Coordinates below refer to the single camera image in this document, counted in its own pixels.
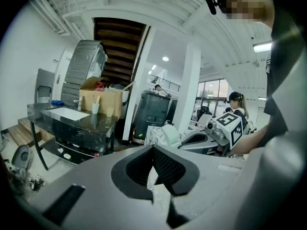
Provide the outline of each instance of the stair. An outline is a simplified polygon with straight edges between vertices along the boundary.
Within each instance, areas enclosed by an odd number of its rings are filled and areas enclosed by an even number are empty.
[[[18,146],[28,145],[29,147],[34,145],[34,140],[31,133],[30,121],[28,118],[18,119],[18,124],[8,128],[10,135]],[[37,141],[41,141],[41,134],[39,127],[35,126],[35,135]]]
[[[130,84],[144,30],[144,24],[129,20],[94,19],[94,39],[102,42],[108,56],[101,74],[104,84]]]

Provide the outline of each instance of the black cap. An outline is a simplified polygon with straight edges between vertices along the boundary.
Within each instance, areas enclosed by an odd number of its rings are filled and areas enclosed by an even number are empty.
[[[239,92],[232,92],[232,93],[229,95],[229,97],[228,97],[227,103],[230,103],[230,101],[234,101],[235,99],[240,98],[240,97],[242,97],[242,94],[241,94],[241,93],[239,93]]]

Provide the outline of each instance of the staircase railing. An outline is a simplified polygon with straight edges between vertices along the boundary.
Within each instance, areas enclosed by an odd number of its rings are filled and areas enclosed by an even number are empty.
[[[165,79],[159,78],[158,76],[154,75],[148,75],[147,82],[153,83],[153,84],[159,84],[162,89],[170,89],[172,91],[180,92],[181,86],[178,84],[175,84],[173,82],[167,81]]]

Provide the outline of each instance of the box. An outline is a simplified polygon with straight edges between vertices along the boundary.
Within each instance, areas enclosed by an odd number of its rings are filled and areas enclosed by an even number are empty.
[[[99,92],[94,91],[96,88],[96,82],[101,81],[103,83],[103,78],[90,77],[85,80],[84,84],[80,87],[80,96],[83,96],[82,99],[82,109],[92,111],[93,103],[96,102],[98,96],[99,100],[99,113],[106,114],[106,111],[109,107],[114,108],[113,116],[120,118],[121,107],[122,107],[122,91],[121,90],[112,90],[112,92]]]
[[[231,150],[243,136],[242,118],[233,113],[225,113],[221,117],[214,118],[214,120],[216,127],[221,129],[229,140]]]

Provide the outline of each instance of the window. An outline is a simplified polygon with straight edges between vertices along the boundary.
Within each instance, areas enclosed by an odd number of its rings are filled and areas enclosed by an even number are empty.
[[[226,104],[223,101],[219,101],[216,107],[215,115],[217,117],[222,116],[225,109],[226,109]]]
[[[204,97],[213,98],[219,96],[219,84],[220,81],[210,81],[205,84]]]
[[[216,116],[221,116],[225,111],[223,100],[227,97],[228,82],[225,79],[201,82],[198,85],[197,101],[201,102],[201,106],[209,107],[210,112]]]
[[[203,94],[203,88],[205,87],[205,83],[201,82],[198,84],[198,89],[197,89],[197,97],[201,97]]]
[[[220,80],[220,92],[219,97],[228,97],[228,82],[225,79]]]

